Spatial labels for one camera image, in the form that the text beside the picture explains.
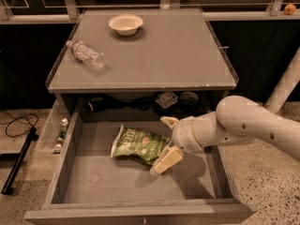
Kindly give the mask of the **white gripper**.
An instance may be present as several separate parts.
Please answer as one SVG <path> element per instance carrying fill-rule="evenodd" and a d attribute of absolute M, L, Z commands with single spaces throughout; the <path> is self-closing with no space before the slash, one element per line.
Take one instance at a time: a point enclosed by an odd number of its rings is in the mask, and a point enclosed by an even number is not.
<path fill-rule="evenodd" d="M 150 169 L 153 175 L 161 175 L 183 159 L 184 154 L 195 154 L 203 150 L 195 139 L 192 124 L 193 116 L 178 120 L 162 116 L 160 121 L 172 129 L 173 147 L 165 147 Z"/>

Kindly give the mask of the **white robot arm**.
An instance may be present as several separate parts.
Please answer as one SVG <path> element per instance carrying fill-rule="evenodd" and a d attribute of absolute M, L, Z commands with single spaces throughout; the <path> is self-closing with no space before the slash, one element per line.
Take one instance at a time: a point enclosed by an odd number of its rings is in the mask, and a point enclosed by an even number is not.
<path fill-rule="evenodd" d="M 246 97 L 228 96 L 205 115 L 181 120 L 163 116 L 161 121 L 172 130 L 172 144 L 162 150 L 150 173 L 162 174 L 185 154 L 198 153 L 208 146 L 246 143 L 253 138 L 299 160 L 300 123 L 278 115 L 299 81 L 300 49 L 263 106 Z"/>

